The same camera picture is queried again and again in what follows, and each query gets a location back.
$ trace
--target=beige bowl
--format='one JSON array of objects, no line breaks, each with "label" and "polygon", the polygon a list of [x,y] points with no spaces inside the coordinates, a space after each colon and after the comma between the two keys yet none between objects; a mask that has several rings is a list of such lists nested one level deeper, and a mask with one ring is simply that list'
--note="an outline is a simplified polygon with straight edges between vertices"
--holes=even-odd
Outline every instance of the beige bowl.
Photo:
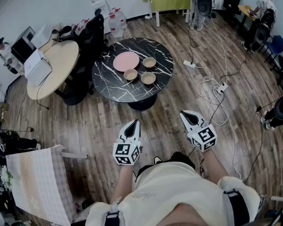
[{"label": "beige bowl", "polygon": [[150,85],[154,83],[154,81],[156,80],[156,76],[151,72],[146,72],[141,76],[141,80],[144,84]]},{"label": "beige bowl", "polygon": [[142,64],[150,69],[150,68],[153,68],[155,65],[156,65],[156,60],[155,58],[152,58],[152,57],[148,57],[148,58],[145,58],[142,62]]},{"label": "beige bowl", "polygon": [[137,71],[135,69],[126,70],[124,78],[128,81],[132,81],[137,77]]}]

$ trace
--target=wooden floor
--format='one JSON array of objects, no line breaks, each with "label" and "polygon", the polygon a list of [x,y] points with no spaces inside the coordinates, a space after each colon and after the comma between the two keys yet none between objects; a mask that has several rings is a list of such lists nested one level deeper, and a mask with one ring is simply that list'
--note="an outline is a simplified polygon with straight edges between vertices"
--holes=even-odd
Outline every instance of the wooden floor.
[{"label": "wooden floor", "polygon": [[[225,47],[228,73],[234,73],[245,59],[240,37],[219,16],[214,21],[218,23],[216,28]],[[134,111],[127,104],[109,101],[97,92],[72,107],[66,106],[59,96],[52,94],[40,101],[50,107],[50,110],[46,110],[26,94],[25,78],[19,79],[9,90],[7,102],[10,110],[5,119],[10,128],[25,130],[28,126],[33,127],[35,133],[26,133],[25,137],[35,137],[42,141],[44,148],[62,144],[67,152],[86,153],[90,156],[88,160],[65,160],[68,176],[74,178],[71,185],[74,194],[86,194],[94,201],[109,201],[119,172],[119,166],[112,158],[113,143],[120,128],[133,119],[141,122],[141,143],[144,147],[134,167],[136,172],[143,165],[151,163],[155,155],[165,160],[174,151],[186,154],[192,151],[193,146],[186,139],[179,112],[194,110],[208,119],[209,103],[198,96],[196,86],[210,72],[183,65],[184,60],[191,60],[188,25],[184,22],[184,17],[176,14],[161,15],[160,24],[157,28],[154,18],[133,20],[128,23],[124,35],[124,38],[146,37],[156,40],[168,48],[174,60],[174,72],[167,88],[158,94],[155,105],[147,111]],[[194,30],[190,34],[196,43],[196,47],[192,48],[194,62],[198,66],[212,69],[215,79],[219,81],[225,73],[225,58],[212,22],[206,20],[201,32]],[[107,38],[110,44],[116,41],[110,34]],[[265,56],[262,54],[249,53],[241,72],[228,77],[229,87],[225,91],[223,105],[229,112],[237,135],[234,164],[241,173],[242,180],[248,176],[261,144],[262,126],[255,110],[283,94],[276,84],[275,74],[269,71],[271,65],[264,63],[264,60]],[[220,108],[214,120],[218,123],[225,120]],[[237,177],[232,165],[234,137],[229,122],[214,127],[218,135],[215,152],[228,173]],[[190,158],[199,171],[201,153],[194,150]],[[274,132],[263,129],[262,152],[247,184],[259,194],[267,194],[268,197],[283,196],[283,126],[276,128]],[[265,211],[280,206],[282,204],[268,202]],[[48,224],[28,214],[26,217],[37,225]]]}]

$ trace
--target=white shirt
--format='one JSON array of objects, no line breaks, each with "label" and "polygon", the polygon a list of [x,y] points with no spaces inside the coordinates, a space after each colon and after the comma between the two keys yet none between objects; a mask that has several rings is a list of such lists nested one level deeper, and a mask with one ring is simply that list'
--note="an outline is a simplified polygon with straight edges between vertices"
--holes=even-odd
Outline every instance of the white shirt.
[{"label": "white shirt", "polygon": [[19,60],[11,53],[11,46],[9,44],[4,44],[5,49],[0,50],[0,63],[2,65],[5,64],[5,61],[9,58],[12,59],[12,63],[10,64],[11,67],[16,68],[17,65],[19,64]]},{"label": "white shirt", "polygon": [[258,0],[257,7],[260,8],[260,12],[258,14],[260,20],[268,9],[272,9],[275,12],[275,16],[277,16],[277,8],[271,0]]},{"label": "white shirt", "polygon": [[[145,170],[136,183],[135,191],[118,206],[127,226],[156,226],[176,205],[191,205],[209,226],[227,226],[228,217],[223,192],[239,190],[247,205],[250,220],[258,211],[257,192],[239,179],[224,177],[218,185],[203,179],[189,165],[165,162]],[[86,225],[101,226],[110,205],[99,202],[92,206]]]}]

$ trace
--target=pink plate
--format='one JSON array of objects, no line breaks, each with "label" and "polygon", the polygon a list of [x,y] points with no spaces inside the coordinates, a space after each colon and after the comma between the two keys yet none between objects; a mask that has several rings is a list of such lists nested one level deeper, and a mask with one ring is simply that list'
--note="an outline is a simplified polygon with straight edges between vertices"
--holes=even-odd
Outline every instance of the pink plate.
[{"label": "pink plate", "polygon": [[124,52],[116,56],[113,61],[113,67],[120,72],[125,72],[129,69],[134,69],[138,63],[140,62],[140,58],[137,54],[133,52]]}]

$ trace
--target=round black marble table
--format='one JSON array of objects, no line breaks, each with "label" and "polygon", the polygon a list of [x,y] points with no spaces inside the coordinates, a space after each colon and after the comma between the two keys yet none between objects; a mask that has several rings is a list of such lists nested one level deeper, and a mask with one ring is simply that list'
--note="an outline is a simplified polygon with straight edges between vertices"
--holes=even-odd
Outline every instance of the round black marble table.
[{"label": "round black marble table", "polygon": [[[116,56],[127,51],[136,53],[140,58],[135,67],[138,76],[133,81],[127,81],[124,73],[113,67]],[[147,57],[156,59],[156,65],[151,69],[142,64]],[[146,72],[156,76],[151,85],[145,85],[141,80]],[[105,98],[128,103],[133,109],[142,111],[154,105],[157,93],[167,85],[172,73],[173,59],[165,46],[146,38],[131,38],[114,43],[100,55],[92,69],[92,80],[96,90]]]}]

